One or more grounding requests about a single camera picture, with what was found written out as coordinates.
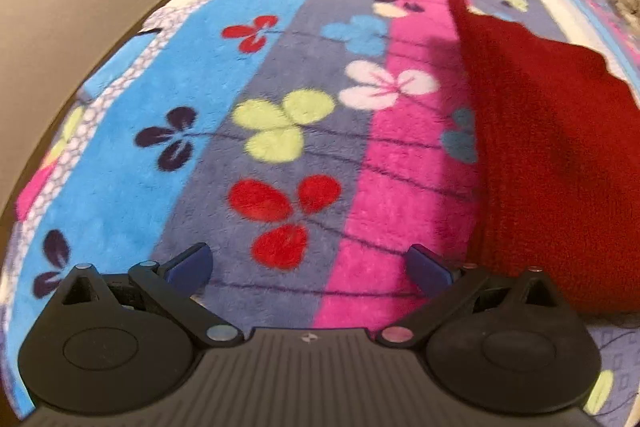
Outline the red knit sweater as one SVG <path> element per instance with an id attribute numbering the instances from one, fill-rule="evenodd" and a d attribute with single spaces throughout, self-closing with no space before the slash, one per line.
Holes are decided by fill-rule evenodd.
<path id="1" fill-rule="evenodd" d="M 470 261 L 540 268 L 585 314 L 639 308 L 639 109 L 584 46 L 448 0 L 475 120 Z"/>

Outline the floral striped bed blanket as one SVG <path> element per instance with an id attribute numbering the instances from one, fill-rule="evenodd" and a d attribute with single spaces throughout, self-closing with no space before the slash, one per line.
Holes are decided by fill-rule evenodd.
<path id="1" fill-rule="evenodd" d="M 469 0 L 585 46 L 631 90 L 639 37 L 605 0 Z M 414 243 L 447 258 L 474 218 L 474 109 L 447 0 L 171 0 L 80 88 L 18 196 L 3 387 L 62 280 L 195 243 L 195 298 L 239 329 L 376 329 L 412 310 Z"/>

